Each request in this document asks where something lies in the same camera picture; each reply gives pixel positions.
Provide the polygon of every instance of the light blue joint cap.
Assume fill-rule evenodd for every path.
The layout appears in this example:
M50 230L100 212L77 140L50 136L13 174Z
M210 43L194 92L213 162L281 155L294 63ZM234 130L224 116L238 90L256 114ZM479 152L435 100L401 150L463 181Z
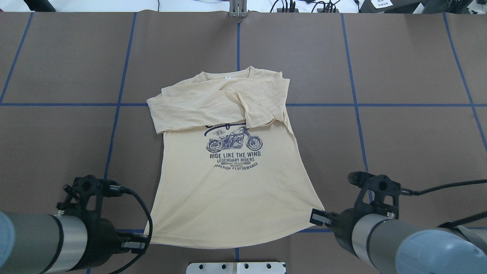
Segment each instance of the light blue joint cap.
M12 220L0 211L0 269L8 260L15 244L15 228Z
M395 262L398 274L487 273L482 250L441 230L422 230L407 237Z

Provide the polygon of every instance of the t-shirt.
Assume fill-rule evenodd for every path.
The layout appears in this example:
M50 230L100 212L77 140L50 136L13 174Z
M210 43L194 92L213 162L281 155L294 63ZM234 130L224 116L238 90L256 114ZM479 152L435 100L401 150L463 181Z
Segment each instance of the t-shirt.
M287 116L288 84L249 67L203 72L148 99L164 134L152 243L235 248L311 226L311 210L324 208Z

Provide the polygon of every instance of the gray metal bracket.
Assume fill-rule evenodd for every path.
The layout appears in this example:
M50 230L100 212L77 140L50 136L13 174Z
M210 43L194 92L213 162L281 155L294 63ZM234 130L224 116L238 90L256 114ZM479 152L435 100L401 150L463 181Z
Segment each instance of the gray metal bracket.
M230 0L230 17L247 17L247 0Z

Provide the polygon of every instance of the motorcycle graphic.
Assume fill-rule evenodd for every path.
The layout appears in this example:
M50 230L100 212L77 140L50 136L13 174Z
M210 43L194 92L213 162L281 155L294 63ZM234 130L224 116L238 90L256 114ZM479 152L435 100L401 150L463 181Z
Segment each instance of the motorcycle graphic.
M210 139L206 149L211 153L220 152L225 149L240 149L244 145L244 137L247 136L247 147L252 151L257 151L262 147L262 140L258 136L252 136L248 129L240 127L231 133L220 136L219 139Z

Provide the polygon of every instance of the white label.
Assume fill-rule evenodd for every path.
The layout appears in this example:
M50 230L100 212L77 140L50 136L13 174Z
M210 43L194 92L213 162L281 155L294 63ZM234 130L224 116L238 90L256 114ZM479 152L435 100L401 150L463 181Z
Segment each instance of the white label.
M391 0L370 0L370 2L372 3L372 5L374 5L376 9L381 9L393 5Z

